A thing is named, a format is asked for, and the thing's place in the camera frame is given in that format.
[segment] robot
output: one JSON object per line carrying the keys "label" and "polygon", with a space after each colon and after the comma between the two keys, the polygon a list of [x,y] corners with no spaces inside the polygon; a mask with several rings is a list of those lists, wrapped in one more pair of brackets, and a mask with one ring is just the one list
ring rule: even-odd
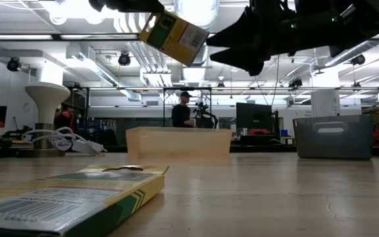
{"label": "robot", "polygon": [[[98,10],[106,5],[124,13],[161,13],[158,0],[89,0]],[[335,57],[379,34],[379,0],[250,0],[239,20],[207,39],[207,45],[225,47],[210,59],[261,73],[271,56],[329,46]]]}
{"label": "robot", "polygon": [[218,119],[216,115],[207,112],[207,109],[209,108],[209,106],[204,105],[203,102],[196,103],[195,105],[198,106],[198,108],[194,109],[194,113],[196,113],[195,119],[199,117],[199,120],[198,120],[199,122],[197,122],[197,127],[216,129],[217,124],[218,124]]}

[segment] white lamp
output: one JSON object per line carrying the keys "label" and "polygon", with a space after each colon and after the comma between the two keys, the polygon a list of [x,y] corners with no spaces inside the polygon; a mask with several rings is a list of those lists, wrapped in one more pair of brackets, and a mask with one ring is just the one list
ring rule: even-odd
{"label": "white lamp", "polygon": [[38,106],[38,123],[53,124],[55,111],[68,96],[70,90],[48,82],[32,82],[26,86],[27,94]]}
{"label": "white lamp", "polygon": [[[35,130],[45,130],[36,132],[35,138],[48,136],[54,129],[53,119],[55,111],[68,96],[70,90],[65,86],[56,85],[49,82],[32,82],[26,86],[27,94],[34,100],[38,106],[38,122],[35,124]],[[47,138],[39,139],[33,142],[33,148],[19,149],[18,157],[60,157],[65,152],[54,149]]]}

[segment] green and yellow box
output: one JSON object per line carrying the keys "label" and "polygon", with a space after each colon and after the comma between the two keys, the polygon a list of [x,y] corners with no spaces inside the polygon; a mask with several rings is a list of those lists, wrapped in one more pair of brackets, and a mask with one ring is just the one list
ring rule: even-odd
{"label": "green and yellow box", "polygon": [[90,166],[0,187],[0,237],[105,236],[164,188],[167,169]]}
{"label": "green and yellow box", "polygon": [[172,57],[191,66],[209,33],[184,19],[165,11],[153,13],[139,34],[139,39]]}

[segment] workbench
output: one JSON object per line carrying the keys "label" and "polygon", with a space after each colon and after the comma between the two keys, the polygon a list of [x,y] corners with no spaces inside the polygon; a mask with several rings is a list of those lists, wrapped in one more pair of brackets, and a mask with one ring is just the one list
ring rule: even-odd
{"label": "workbench", "polygon": [[109,236],[378,236],[379,158],[298,159],[232,153],[229,159],[1,158],[0,186],[88,165],[169,165],[165,189]]}

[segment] computer monitor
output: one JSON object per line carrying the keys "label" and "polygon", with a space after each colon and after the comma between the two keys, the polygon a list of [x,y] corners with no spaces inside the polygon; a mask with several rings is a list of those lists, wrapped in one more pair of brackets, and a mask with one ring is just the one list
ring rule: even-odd
{"label": "computer monitor", "polygon": [[236,103],[236,127],[273,131],[272,107],[251,103]]}

